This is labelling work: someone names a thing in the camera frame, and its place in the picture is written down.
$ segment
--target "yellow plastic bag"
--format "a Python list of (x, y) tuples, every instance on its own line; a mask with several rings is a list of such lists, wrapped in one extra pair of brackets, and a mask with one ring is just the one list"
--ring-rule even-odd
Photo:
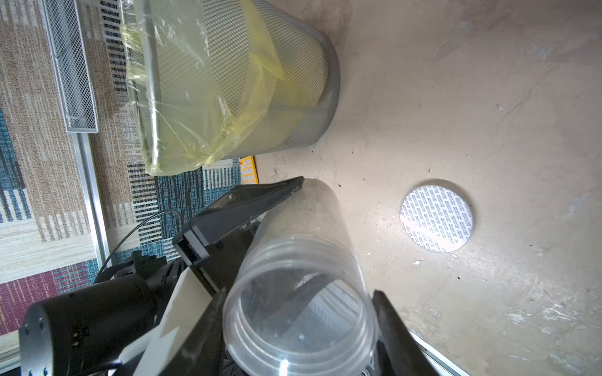
[(125, 0), (122, 37), (128, 94), (153, 176), (231, 153), (263, 119), (283, 78), (250, 0)]

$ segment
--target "metal mesh basket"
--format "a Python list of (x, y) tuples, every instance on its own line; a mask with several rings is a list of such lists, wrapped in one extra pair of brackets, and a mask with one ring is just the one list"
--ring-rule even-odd
[[(168, 6), (160, 0), (142, 1), (150, 12)], [(252, 2), (270, 33), (282, 64), (284, 79), (278, 81), (265, 117), (225, 158), (311, 145), (328, 128), (338, 102), (339, 66), (335, 49), (328, 38), (263, 0)], [(211, 71), (230, 111), (236, 114), (249, 64), (249, 38), (241, 2), (203, 0), (202, 6)], [(126, 25), (136, 24), (132, 12), (126, 11), (123, 15)], [(134, 90), (128, 90), (143, 135), (151, 134), (147, 130), (153, 128), (148, 98), (154, 93), (149, 87), (160, 86), (162, 99), (169, 96), (171, 101), (177, 102), (178, 95), (184, 92), (179, 89), (181, 85), (190, 87), (191, 80), (202, 82), (205, 79), (185, 68), (190, 65), (182, 62), (181, 55), (167, 51), (164, 46), (158, 46), (151, 58), (145, 57), (141, 51), (128, 49), (128, 59), (132, 64), (146, 66), (147, 72), (152, 71), (149, 70), (149, 62), (156, 62), (160, 77), (160, 85), (154, 82), (153, 74), (148, 74), (146, 85), (135, 82), (131, 87)], [(186, 91), (186, 94), (194, 95), (190, 91)]]
[(78, 4), (75, 0), (44, 0), (42, 6), (66, 131), (98, 133)]
[[(338, 103), (341, 77), (328, 37), (264, 0), (252, 1), (272, 37), (284, 80), (267, 115), (228, 158), (312, 145), (326, 132)], [(291, 96), (299, 87), (305, 95)]]

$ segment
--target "metal mesh trash can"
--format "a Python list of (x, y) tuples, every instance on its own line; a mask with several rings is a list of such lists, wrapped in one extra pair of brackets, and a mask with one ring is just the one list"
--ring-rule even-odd
[[(329, 39), (263, 0), (203, 0), (202, 19), (199, 21), (198, 17), (197, 22), (202, 26), (200, 34), (204, 39), (194, 49), (195, 45), (189, 37), (173, 42), (169, 39), (169, 32), (161, 38), (157, 31), (158, 24), (166, 24), (165, 17), (158, 17), (157, 13), (168, 14), (174, 4), (181, 5), (182, 1), (122, 2), (128, 93), (134, 104), (143, 154), (150, 160), (145, 161), (147, 172), (154, 175), (180, 173), (223, 158), (305, 147), (318, 141), (334, 116), (340, 89), (337, 54)], [(234, 141), (228, 140), (227, 147), (222, 147), (217, 143), (232, 134), (231, 129), (227, 128), (229, 119), (235, 119), (234, 122), (237, 117), (249, 119), (243, 113), (248, 110), (249, 66), (257, 55), (253, 44), (253, 38), (257, 37), (252, 35), (256, 30), (249, 25), (249, 6), (261, 18), (259, 29), (266, 31), (263, 39), (271, 39), (281, 71), (277, 74), (274, 87), (265, 85), (268, 89), (263, 94), (271, 96), (265, 111), (252, 124), (250, 121), (243, 125), (235, 124), (238, 128), (232, 129), (247, 125), (248, 128), (241, 131), (240, 137)], [(174, 23), (180, 20), (177, 15), (174, 19), (178, 20)], [(187, 62), (196, 53), (206, 54), (198, 58), (204, 67), (206, 65), (206, 71), (199, 69), (198, 64), (194, 65), (193, 60)], [(167, 136), (171, 136), (169, 132), (174, 131), (174, 124), (183, 123), (180, 120), (167, 120), (171, 116), (169, 112), (176, 114), (181, 103), (198, 111), (185, 118), (185, 128), (190, 128), (191, 124), (205, 117), (203, 110), (208, 108), (208, 102), (195, 107), (194, 104), (189, 106), (187, 101), (194, 101), (195, 95), (206, 96), (206, 92), (201, 94), (194, 91), (211, 84), (216, 85), (219, 95), (216, 95), (218, 100), (214, 101), (217, 104), (210, 104), (220, 110), (226, 108), (224, 116), (218, 116), (218, 122), (225, 124), (226, 130), (220, 133), (218, 127), (206, 136), (196, 132), (190, 138), (179, 134), (172, 144), (161, 144), (168, 139), (166, 132)], [(197, 145), (185, 145), (188, 139), (195, 137), (202, 139), (204, 149)], [(217, 140), (216, 146), (211, 144), (212, 140)], [(165, 154), (170, 148), (180, 147), (187, 148), (186, 152), (180, 155)], [(181, 171), (178, 170), (178, 161), (182, 164), (185, 159), (195, 161), (186, 163)], [(149, 163), (163, 164), (167, 168), (149, 168)]]

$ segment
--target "metal frame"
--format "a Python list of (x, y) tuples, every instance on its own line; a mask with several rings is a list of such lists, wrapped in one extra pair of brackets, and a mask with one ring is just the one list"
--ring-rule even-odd
[(443, 356), (439, 351), (429, 344), (427, 344), (422, 338), (418, 337), (412, 330), (410, 335), (413, 340), (416, 341), (420, 350), (424, 354), (426, 360), (435, 368), (435, 371), (441, 376), (470, 376), (462, 368), (458, 367), (451, 360)]
[(21, 365), (19, 348), (14, 348), (0, 354), (0, 375)]
[(107, 259), (110, 249), (107, 240), (107, 229), (102, 215), (101, 197), (96, 180), (94, 157), (90, 145), (90, 135), (85, 133), (72, 133), (73, 151), (77, 161), (79, 180), (84, 195), (85, 211), (90, 225), (92, 244), (96, 252), (96, 261), (100, 268)]
[(150, 111), (150, 122), (153, 140), (161, 139), (163, 133), (159, 124), (161, 113), (161, 84), (159, 82), (159, 61), (157, 57), (157, 44), (155, 41), (155, 25), (152, 20), (152, 10), (149, 0), (140, 0), (140, 11), (142, 13), (140, 21), (141, 42), (144, 51), (144, 68), (146, 71), (146, 96), (148, 97), (148, 107)]

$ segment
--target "carpet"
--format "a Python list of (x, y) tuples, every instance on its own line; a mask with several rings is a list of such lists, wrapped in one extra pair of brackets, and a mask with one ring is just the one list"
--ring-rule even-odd
[[(116, 0), (85, 0), (82, 28), (99, 115), (91, 136), (110, 248), (148, 216), (186, 220), (241, 182), (237, 159), (177, 176), (144, 173), (125, 89)], [(49, 47), (35, 0), (0, 0), (0, 353), (33, 302), (89, 285), (98, 270)], [(116, 255), (177, 257), (171, 215), (148, 222)]]

